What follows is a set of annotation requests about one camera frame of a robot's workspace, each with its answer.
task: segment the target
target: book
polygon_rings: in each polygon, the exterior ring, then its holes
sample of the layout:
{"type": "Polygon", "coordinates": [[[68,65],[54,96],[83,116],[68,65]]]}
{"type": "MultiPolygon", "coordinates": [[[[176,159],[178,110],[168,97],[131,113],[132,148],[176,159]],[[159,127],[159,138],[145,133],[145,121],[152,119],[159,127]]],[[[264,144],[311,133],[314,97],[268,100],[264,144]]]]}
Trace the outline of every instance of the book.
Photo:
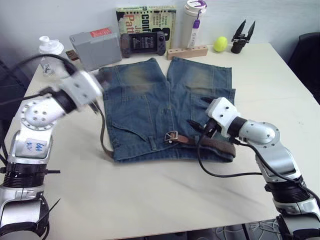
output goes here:
{"type": "Polygon", "coordinates": [[[118,7],[116,18],[120,35],[162,31],[165,47],[171,49],[176,12],[174,5],[118,7]]]}

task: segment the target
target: purple bottle cap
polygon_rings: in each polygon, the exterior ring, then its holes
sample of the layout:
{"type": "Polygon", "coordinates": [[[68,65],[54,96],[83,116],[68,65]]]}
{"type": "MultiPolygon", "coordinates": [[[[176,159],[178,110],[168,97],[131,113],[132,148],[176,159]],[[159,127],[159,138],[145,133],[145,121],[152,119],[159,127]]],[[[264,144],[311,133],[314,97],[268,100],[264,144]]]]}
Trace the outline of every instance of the purple bottle cap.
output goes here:
{"type": "Polygon", "coordinates": [[[203,0],[197,0],[197,1],[191,1],[190,3],[199,3],[199,5],[194,6],[195,8],[199,8],[199,7],[207,7],[207,3],[203,0]]]}

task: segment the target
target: belt loop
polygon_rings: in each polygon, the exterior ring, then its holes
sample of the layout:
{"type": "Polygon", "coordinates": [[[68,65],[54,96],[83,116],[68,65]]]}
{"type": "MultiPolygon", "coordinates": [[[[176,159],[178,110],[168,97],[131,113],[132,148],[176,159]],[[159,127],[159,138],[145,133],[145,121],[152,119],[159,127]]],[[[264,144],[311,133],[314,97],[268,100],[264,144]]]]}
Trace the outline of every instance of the belt loop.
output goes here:
{"type": "Polygon", "coordinates": [[[152,151],[157,150],[157,145],[156,145],[156,142],[154,140],[154,137],[153,136],[148,136],[148,139],[149,139],[149,142],[150,142],[150,145],[151,145],[151,150],[152,151]]]}
{"type": "Polygon", "coordinates": [[[197,145],[199,142],[200,136],[196,135],[194,136],[194,143],[197,145]]]}

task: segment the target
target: faded denim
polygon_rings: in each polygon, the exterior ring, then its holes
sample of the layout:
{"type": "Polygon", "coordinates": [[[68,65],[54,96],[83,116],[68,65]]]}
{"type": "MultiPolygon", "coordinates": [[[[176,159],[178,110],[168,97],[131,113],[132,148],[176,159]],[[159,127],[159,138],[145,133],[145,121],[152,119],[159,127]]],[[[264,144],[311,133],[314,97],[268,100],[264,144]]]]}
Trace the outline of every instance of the faded denim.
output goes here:
{"type": "MultiPolygon", "coordinates": [[[[160,159],[196,160],[195,146],[164,143],[167,132],[199,139],[187,120],[204,125],[208,103],[201,97],[226,97],[232,103],[231,68],[174,57],[167,78],[157,61],[103,67],[112,80],[104,91],[106,126],[115,162],[160,159]]],[[[233,156],[212,147],[201,150],[204,160],[231,162],[233,156]]]]}

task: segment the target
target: belt buckle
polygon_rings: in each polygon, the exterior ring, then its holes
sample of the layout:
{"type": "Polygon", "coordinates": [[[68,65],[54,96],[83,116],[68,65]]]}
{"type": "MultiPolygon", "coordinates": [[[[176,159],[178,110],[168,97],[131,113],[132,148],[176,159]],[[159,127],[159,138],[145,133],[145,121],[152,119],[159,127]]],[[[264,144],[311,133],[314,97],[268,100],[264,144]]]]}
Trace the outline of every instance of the belt buckle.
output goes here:
{"type": "Polygon", "coordinates": [[[168,131],[164,135],[164,142],[166,144],[172,144],[173,140],[178,140],[178,131],[168,131]]]}

